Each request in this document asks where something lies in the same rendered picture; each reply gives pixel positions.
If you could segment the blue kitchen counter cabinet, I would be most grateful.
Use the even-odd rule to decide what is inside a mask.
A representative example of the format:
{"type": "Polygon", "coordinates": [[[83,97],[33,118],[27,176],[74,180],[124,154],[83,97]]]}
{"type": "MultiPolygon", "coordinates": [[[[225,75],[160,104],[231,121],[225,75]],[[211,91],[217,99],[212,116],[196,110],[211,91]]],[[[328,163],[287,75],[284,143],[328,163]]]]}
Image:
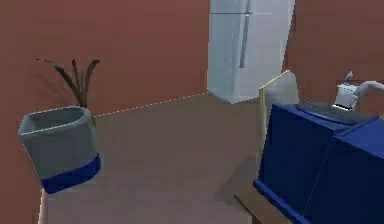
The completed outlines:
{"type": "Polygon", "coordinates": [[[384,224],[384,120],[273,105],[253,186],[293,224],[384,224]]]}

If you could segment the pale grey chair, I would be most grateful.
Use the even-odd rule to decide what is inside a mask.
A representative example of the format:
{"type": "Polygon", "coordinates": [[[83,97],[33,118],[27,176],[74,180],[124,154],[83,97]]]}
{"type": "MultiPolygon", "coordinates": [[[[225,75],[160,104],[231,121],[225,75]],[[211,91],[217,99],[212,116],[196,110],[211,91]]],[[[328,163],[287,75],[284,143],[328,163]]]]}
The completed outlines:
{"type": "Polygon", "coordinates": [[[261,125],[261,147],[259,161],[262,161],[272,105],[276,103],[298,104],[300,101],[296,75],[290,70],[286,70],[277,77],[268,81],[259,88],[259,99],[261,125]]]}

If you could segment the white fridge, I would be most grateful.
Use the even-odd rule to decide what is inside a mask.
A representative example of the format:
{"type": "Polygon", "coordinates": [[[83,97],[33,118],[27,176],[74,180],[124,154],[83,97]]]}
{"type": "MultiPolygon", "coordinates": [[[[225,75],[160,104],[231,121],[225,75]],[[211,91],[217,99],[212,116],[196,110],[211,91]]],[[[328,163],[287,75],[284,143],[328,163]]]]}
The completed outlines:
{"type": "Polygon", "coordinates": [[[210,0],[207,91],[231,104],[254,99],[281,73],[296,0],[251,0],[245,67],[239,68],[247,0],[210,0]]]}

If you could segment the dark leafy house plant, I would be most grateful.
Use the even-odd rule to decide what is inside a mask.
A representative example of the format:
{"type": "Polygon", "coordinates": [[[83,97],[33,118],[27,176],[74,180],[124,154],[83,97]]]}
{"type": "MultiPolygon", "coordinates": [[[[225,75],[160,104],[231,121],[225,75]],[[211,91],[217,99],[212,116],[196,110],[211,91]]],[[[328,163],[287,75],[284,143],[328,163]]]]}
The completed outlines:
{"type": "Polygon", "coordinates": [[[74,94],[77,105],[83,108],[88,108],[88,91],[90,80],[94,69],[100,63],[99,59],[93,60],[86,69],[80,70],[75,59],[71,61],[72,72],[67,72],[63,67],[56,65],[54,62],[44,59],[50,67],[52,67],[60,77],[65,81],[68,87],[74,94]]]}

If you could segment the grey bin with blue base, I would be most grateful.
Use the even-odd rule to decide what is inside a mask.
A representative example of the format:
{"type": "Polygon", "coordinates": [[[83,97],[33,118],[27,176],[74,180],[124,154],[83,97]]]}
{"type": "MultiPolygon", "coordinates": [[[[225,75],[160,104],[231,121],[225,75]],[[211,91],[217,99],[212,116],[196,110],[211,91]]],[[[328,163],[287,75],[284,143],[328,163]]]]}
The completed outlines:
{"type": "Polygon", "coordinates": [[[17,135],[47,194],[85,183],[100,171],[87,108],[66,106],[26,114],[17,135]]]}

